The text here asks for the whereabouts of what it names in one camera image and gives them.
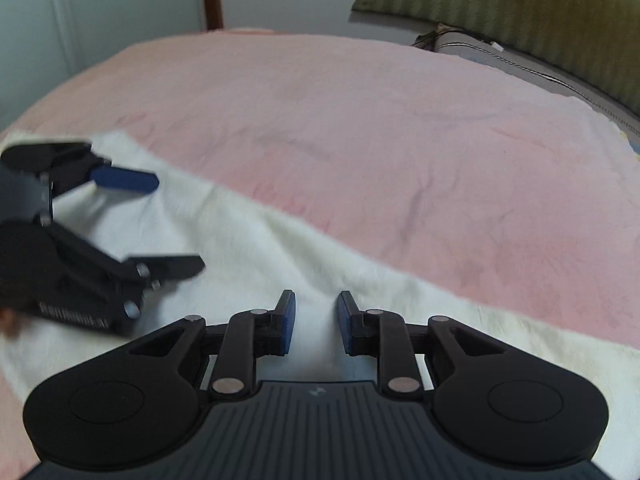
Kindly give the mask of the person's left hand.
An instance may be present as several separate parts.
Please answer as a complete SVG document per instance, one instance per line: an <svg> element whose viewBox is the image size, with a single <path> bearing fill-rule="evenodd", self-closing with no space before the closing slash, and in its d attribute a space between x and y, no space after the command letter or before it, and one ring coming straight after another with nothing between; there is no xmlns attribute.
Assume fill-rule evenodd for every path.
<svg viewBox="0 0 640 480"><path fill-rule="evenodd" d="M0 334L9 338L16 337L21 329L21 315L17 312L1 308L0 309Z"/></svg>

